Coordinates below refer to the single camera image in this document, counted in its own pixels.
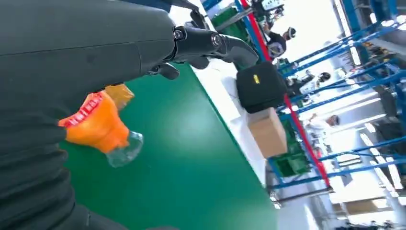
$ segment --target clear plastic bottle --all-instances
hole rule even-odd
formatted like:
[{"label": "clear plastic bottle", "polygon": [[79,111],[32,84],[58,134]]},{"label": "clear plastic bottle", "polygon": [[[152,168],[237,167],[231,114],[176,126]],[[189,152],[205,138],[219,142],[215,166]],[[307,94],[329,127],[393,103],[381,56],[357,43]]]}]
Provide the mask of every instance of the clear plastic bottle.
[{"label": "clear plastic bottle", "polygon": [[79,111],[59,125],[67,129],[67,141],[97,148],[114,168],[135,159],[144,143],[142,134],[124,125],[114,101],[104,91],[89,94]]}]

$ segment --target red label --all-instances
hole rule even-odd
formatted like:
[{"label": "red label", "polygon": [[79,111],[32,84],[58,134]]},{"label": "red label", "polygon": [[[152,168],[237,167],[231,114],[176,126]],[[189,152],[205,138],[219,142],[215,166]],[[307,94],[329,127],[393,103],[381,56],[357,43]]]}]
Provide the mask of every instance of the red label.
[{"label": "red label", "polygon": [[93,93],[85,101],[82,107],[77,113],[70,116],[64,123],[63,126],[66,128],[77,126],[82,121],[86,120],[90,114],[100,105],[100,102],[103,100],[103,96],[100,93]]}]

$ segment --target white shirt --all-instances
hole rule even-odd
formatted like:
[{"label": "white shirt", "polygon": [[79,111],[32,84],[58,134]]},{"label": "white shirt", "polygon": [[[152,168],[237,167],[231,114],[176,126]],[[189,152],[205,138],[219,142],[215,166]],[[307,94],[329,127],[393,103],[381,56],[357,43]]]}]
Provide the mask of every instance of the white shirt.
[{"label": "white shirt", "polygon": [[310,93],[318,88],[317,86],[317,79],[314,78],[313,80],[309,81],[306,85],[302,86],[299,90],[302,94]]},{"label": "white shirt", "polygon": [[325,120],[319,119],[312,119],[306,125],[306,129],[309,133],[313,133],[318,137],[323,137],[331,132],[331,126]]}]

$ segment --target green plastic crate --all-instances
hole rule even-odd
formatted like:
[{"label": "green plastic crate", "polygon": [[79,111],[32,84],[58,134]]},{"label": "green plastic crate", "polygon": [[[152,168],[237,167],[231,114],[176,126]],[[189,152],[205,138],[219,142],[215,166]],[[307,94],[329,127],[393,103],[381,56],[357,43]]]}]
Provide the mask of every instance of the green plastic crate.
[{"label": "green plastic crate", "polygon": [[[220,15],[214,17],[212,19],[212,23],[215,27],[220,26],[221,24],[228,21],[230,18],[232,18],[237,13],[238,13],[238,10],[236,7],[230,7],[229,9],[222,12]],[[247,43],[249,42],[249,35],[246,31],[244,23],[241,20],[226,27],[225,29],[223,29],[222,31],[219,31],[219,32],[222,34],[225,34],[225,35],[238,37],[239,39],[241,39]]]},{"label": "green plastic crate", "polygon": [[286,132],[288,152],[271,158],[277,170],[281,173],[282,177],[290,177],[309,172],[309,161],[301,144],[296,140],[291,123],[289,121],[282,121],[282,125]]}]

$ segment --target person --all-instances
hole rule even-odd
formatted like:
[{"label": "person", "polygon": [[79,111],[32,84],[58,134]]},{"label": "person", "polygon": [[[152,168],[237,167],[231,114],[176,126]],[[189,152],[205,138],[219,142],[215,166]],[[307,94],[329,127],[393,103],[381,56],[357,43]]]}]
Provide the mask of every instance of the person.
[{"label": "person", "polygon": [[268,23],[265,23],[263,29],[270,39],[267,42],[267,47],[271,58],[277,58],[284,54],[286,51],[286,41],[296,37],[296,30],[292,27],[289,27],[282,35],[272,32]]},{"label": "person", "polygon": [[300,92],[299,95],[307,94],[307,93],[310,93],[312,91],[319,89],[320,86],[322,85],[322,83],[330,80],[330,78],[331,78],[331,74],[329,74],[327,72],[320,73],[317,77],[314,77],[314,75],[312,75],[310,72],[307,72],[307,73],[308,73],[309,77],[307,77],[305,80],[302,81],[305,83],[301,84],[301,86],[299,88],[299,92]]},{"label": "person", "polygon": [[289,97],[299,96],[318,89],[321,83],[328,81],[331,75],[323,72],[315,77],[309,70],[303,79],[291,78],[286,80]]},{"label": "person", "polygon": [[313,137],[323,137],[331,131],[332,127],[339,126],[341,119],[338,115],[329,116],[327,119],[318,118],[317,114],[307,121],[305,128],[312,134]]}]

